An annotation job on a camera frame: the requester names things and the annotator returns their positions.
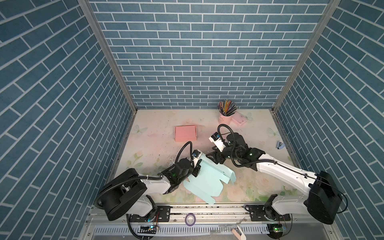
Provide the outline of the light blue paper box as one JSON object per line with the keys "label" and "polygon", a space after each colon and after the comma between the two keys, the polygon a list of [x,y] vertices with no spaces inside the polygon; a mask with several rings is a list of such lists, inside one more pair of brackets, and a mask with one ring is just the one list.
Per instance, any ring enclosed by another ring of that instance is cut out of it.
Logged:
{"label": "light blue paper box", "polygon": [[224,188],[223,184],[235,183],[235,172],[225,165],[216,165],[204,153],[194,158],[194,163],[200,164],[200,171],[196,177],[190,175],[183,181],[183,185],[204,202],[213,205],[216,202],[214,197],[218,197]]}

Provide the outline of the pink paper box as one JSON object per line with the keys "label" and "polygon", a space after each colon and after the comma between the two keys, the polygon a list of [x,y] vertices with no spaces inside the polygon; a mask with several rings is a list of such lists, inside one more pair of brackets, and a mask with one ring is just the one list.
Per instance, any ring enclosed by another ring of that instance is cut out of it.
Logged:
{"label": "pink paper box", "polygon": [[189,126],[176,126],[175,127],[175,141],[188,142],[197,140],[197,127],[195,125]]}

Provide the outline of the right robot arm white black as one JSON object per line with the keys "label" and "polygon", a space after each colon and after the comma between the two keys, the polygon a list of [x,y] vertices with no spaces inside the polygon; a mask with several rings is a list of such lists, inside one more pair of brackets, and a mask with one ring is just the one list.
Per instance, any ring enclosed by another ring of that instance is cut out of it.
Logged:
{"label": "right robot arm white black", "polygon": [[346,196],[337,188],[332,176],[324,171],[316,174],[279,161],[265,151],[251,148],[242,135],[220,124],[209,140],[215,145],[208,158],[215,164],[230,159],[237,168],[250,168],[268,174],[298,190],[300,196],[271,195],[263,206],[265,217],[275,221],[293,214],[310,215],[317,221],[331,225],[340,214]]}

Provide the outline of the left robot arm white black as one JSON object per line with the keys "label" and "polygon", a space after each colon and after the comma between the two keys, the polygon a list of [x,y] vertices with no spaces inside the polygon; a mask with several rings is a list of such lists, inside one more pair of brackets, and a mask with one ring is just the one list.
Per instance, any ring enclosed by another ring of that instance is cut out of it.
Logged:
{"label": "left robot arm white black", "polygon": [[94,206],[105,211],[109,221],[123,215],[152,221],[160,212],[151,194],[170,194],[189,176],[198,176],[202,152],[193,150],[192,142],[183,145],[174,164],[157,176],[140,175],[130,168],[108,182],[99,191]]}

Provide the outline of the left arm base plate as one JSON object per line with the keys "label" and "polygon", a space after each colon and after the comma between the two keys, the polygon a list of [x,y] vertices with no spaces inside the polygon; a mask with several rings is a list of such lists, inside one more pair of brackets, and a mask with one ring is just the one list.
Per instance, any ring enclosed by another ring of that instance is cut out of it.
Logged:
{"label": "left arm base plate", "polygon": [[150,211],[146,216],[129,215],[129,221],[133,223],[155,223],[169,222],[171,216],[171,206],[157,206],[156,210]]}

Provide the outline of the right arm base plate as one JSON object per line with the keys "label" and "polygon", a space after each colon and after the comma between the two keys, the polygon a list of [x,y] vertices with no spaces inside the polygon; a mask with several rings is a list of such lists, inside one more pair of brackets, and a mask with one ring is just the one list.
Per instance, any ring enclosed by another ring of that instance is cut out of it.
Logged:
{"label": "right arm base plate", "polygon": [[265,209],[264,205],[245,205],[244,208],[247,212],[249,212],[252,222],[288,222],[292,219],[290,214],[279,215],[275,210],[270,207],[267,207],[267,209]]}

